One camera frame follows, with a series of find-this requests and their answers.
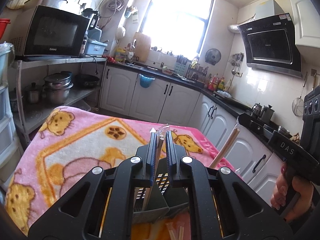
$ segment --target black basket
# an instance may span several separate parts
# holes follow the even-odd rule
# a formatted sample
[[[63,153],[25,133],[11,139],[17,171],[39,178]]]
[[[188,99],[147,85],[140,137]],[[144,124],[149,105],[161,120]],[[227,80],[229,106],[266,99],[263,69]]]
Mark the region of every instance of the black basket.
[[[172,218],[189,207],[185,189],[170,187],[166,158],[159,160],[148,206],[145,211],[141,211],[145,191],[146,188],[139,190],[133,209],[133,224],[154,223],[161,218]]]

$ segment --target blanket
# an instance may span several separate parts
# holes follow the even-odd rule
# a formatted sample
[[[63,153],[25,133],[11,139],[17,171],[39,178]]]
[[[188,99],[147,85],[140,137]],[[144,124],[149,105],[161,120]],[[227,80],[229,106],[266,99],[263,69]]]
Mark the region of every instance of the blanket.
[[[150,130],[161,124],[98,115],[73,107],[57,107],[23,154],[6,194],[5,208],[19,229],[28,234],[30,226],[57,199],[95,166],[109,169],[134,156],[150,139]],[[175,143],[187,154],[208,166],[217,149],[197,129],[170,126]],[[162,148],[165,157],[165,144]],[[233,167],[222,159],[219,167]],[[190,239],[188,213],[172,221],[184,221],[184,239]],[[133,225],[133,239],[166,239],[166,221]]]

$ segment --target wall cabinet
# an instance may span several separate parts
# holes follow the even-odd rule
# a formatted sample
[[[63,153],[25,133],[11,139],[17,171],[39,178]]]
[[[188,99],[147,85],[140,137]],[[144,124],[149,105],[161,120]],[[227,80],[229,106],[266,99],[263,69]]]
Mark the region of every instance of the wall cabinet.
[[[310,0],[290,0],[296,46],[307,63],[320,66],[320,16]]]
[[[158,122],[164,105],[170,82],[155,79],[150,87],[140,86],[140,75],[134,88],[129,116],[148,121]]]
[[[196,106],[200,92],[170,84],[159,123],[186,126]]]
[[[281,173],[281,165],[282,161],[273,153],[248,184],[270,206],[270,198],[276,185],[276,180]]]
[[[221,150],[236,125],[236,118],[220,106],[215,106],[212,111],[210,114],[211,120],[203,134],[218,150]]]
[[[270,158],[269,151],[247,128],[237,124],[239,134],[225,155],[225,158],[237,170],[245,183],[258,174]]]
[[[107,67],[101,107],[118,114],[129,115],[131,99],[138,74],[120,68]]]
[[[211,120],[210,114],[212,113],[215,103],[203,94],[200,94],[196,107],[193,110],[191,118],[188,122],[189,127],[197,128],[200,132],[204,132],[205,127]]]

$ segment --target window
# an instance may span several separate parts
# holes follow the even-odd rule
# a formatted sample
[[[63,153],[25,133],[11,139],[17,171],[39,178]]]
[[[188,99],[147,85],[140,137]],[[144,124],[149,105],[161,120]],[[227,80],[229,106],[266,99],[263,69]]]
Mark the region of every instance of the window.
[[[140,32],[151,46],[192,59],[200,53],[213,0],[151,0]]]

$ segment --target black controller handle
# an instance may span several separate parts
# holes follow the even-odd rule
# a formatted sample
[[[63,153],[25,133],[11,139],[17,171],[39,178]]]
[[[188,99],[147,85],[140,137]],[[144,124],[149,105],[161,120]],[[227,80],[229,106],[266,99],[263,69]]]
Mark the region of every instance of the black controller handle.
[[[295,171],[295,169],[288,165],[287,170],[284,174],[284,177],[288,183],[288,191],[285,200],[286,205],[284,207],[280,206],[280,209],[276,210],[281,218],[285,218],[287,216],[287,214],[290,212],[290,210],[292,210],[301,196],[300,193],[296,192],[292,187],[292,179],[296,174],[297,172]]]

